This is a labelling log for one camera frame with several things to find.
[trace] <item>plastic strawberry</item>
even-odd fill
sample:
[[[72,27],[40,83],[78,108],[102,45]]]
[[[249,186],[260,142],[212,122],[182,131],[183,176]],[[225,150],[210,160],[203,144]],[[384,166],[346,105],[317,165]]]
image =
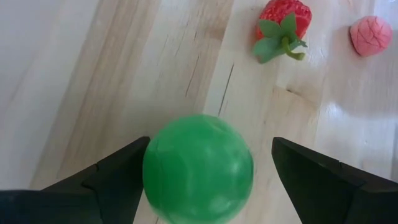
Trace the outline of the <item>plastic strawberry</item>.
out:
[[[304,53],[293,53],[298,46],[307,47],[301,40],[312,19],[308,6],[299,0],[271,0],[260,15],[253,54],[266,63],[282,54],[303,60]]]

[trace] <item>red strawberry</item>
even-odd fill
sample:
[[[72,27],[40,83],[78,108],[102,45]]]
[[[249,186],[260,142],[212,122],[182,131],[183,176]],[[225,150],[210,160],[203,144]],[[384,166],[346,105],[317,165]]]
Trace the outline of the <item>red strawberry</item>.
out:
[[[274,21],[280,24],[282,19],[292,12],[294,12],[296,16],[296,34],[301,39],[310,25],[312,13],[310,8],[299,0],[270,0],[262,11],[260,19]],[[256,32],[258,39],[264,37],[259,27],[257,27]]]

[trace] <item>green ball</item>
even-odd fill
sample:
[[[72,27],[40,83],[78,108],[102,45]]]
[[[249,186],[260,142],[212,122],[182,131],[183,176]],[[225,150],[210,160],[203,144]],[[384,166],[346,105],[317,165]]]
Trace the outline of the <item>green ball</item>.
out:
[[[171,122],[149,143],[144,189],[169,223],[226,223],[244,206],[253,159],[242,137],[219,118],[195,115]]]

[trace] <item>pink toy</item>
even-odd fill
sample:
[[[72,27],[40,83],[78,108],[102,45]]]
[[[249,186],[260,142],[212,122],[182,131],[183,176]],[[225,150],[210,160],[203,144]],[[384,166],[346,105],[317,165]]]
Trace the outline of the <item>pink toy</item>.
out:
[[[351,26],[349,32],[355,50],[362,57],[382,52],[392,40],[390,24],[377,16],[365,16]]]

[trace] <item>wooden table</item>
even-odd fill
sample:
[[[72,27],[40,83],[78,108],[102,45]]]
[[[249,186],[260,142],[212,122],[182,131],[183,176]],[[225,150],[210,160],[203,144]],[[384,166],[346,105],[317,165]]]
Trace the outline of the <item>wooden table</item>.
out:
[[[250,145],[255,184],[232,223],[300,223],[273,165],[282,136],[398,180],[398,40],[359,58],[348,38],[394,0],[303,0],[303,62],[260,65],[254,25],[268,0],[0,2],[0,188],[41,189],[171,119],[219,116]],[[135,223],[160,223],[143,196]]]

